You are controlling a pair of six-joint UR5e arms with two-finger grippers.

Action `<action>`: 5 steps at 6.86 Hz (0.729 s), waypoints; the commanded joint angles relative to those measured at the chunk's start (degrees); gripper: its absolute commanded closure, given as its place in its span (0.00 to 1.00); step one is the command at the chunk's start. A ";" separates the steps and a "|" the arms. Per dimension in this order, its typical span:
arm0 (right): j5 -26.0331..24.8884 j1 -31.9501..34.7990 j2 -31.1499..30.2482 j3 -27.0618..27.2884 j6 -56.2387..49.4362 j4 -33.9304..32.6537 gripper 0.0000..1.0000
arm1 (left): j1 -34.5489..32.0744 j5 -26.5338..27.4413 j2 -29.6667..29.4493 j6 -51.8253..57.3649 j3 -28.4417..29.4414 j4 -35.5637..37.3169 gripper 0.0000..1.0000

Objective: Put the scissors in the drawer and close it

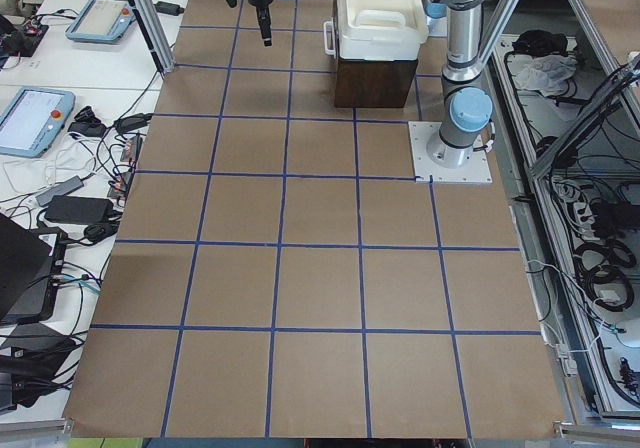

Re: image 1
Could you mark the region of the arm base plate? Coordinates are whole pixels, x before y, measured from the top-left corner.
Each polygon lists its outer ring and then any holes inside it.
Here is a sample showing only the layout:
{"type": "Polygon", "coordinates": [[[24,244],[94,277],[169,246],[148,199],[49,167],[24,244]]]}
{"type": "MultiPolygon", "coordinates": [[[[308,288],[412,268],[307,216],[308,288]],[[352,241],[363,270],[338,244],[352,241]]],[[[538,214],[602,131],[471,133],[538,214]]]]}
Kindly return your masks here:
{"type": "Polygon", "coordinates": [[[430,2],[426,5],[425,14],[429,36],[446,38],[448,34],[447,5],[430,2]]]}
{"type": "Polygon", "coordinates": [[[440,122],[409,122],[409,141],[417,183],[488,185],[492,175],[478,135],[471,147],[452,148],[440,137],[440,122]]]}

